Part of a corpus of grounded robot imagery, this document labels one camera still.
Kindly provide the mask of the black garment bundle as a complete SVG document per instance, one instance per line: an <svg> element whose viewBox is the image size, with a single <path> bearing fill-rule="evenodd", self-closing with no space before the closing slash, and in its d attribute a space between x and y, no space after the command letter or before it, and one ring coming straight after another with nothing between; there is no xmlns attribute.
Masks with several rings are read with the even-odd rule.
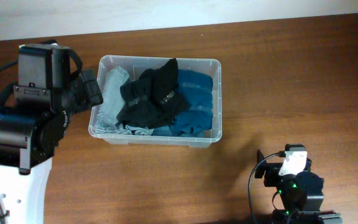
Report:
<svg viewBox="0 0 358 224"><path fill-rule="evenodd" d="M139 80L150 81L151 98L161 105L169 101L174 95L174 89L177 85L178 62L171 58L164 66L158 69L147 69L141 75Z"/></svg>
<svg viewBox="0 0 358 224"><path fill-rule="evenodd" d="M120 124L149 128L158 121L160 110L151 100L152 81L142 78L120 87L124 106L117 115Z"/></svg>

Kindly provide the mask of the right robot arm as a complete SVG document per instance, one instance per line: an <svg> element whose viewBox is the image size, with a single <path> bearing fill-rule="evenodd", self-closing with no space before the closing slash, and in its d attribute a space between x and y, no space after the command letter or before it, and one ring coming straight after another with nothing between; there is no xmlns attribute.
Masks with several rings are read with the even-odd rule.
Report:
<svg viewBox="0 0 358 224"><path fill-rule="evenodd" d="M286 144L285 149L269 156L257 151L257 163L249 181L264 179L265 187L274 187L283 208L274 208L270 223L341 224L343 219L332 210L321 210L324 179L311 171L312 161L301 144Z"/></svg>

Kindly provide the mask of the light blue jeans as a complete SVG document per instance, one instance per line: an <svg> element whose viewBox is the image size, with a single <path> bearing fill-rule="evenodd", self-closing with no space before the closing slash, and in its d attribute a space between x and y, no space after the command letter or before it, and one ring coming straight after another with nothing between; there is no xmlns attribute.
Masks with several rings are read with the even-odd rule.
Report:
<svg viewBox="0 0 358 224"><path fill-rule="evenodd" d="M120 87L129 81L128 72L121 67L116 67L107 73L102 94L103 103L99 107L94 124L95 133L138 136L150 136L153 133L153 129L119 124L117 120L117 115L124 107Z"/></svg>

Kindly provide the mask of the dark blue jeans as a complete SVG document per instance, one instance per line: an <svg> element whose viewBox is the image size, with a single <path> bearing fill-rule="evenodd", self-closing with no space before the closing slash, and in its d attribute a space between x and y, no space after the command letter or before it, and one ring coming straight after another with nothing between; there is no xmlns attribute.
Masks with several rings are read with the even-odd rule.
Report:
<svg viewBox="0 0 358 224"><path fill-rule="evenodd" d="M155 128L152 132L153 136L166 136L166 137L181 137L181 138L203 138L203 132L187 134L183 131L172 131L170 126L162 126Z"/></svg>

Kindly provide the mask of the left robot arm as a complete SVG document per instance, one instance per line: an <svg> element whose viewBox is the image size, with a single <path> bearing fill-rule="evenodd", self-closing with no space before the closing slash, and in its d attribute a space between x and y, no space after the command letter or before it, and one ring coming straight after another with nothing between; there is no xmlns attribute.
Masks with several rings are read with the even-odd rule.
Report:
<svg viewBox="0 0 358 224"><path fill-rule="evenodd" d="M68 47L23 45L17 66L17 80L0 93L0 223L43 223L55 148L71 117L103 97Z"/></svg>

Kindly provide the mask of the black garment bundle taped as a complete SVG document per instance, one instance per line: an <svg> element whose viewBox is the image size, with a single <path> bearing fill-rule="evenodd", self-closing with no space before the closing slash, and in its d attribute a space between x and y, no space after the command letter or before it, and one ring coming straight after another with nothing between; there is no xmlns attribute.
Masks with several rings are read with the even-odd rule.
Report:
<svg viewBox="0 0 358 224"><path fill-rule="evenodd" d="M176 116L189 108L189 103L181 94L171 91L165 98L157 104L158 118L152 128L160 128L162 126L169 126L173 123Z"/></svg>

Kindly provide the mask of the blue taped garment bundle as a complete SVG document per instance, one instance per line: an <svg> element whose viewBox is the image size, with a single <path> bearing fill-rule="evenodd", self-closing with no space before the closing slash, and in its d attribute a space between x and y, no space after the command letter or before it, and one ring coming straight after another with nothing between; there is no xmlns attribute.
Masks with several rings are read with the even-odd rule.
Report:
<svg viewBox="0 0 358 224"><path fill-rule="evenodd" d="M213 79L192 70L178 71L177 92L185 97L189 107L180 112L170 130L174 136L203 138L212 128Z"/></svg>

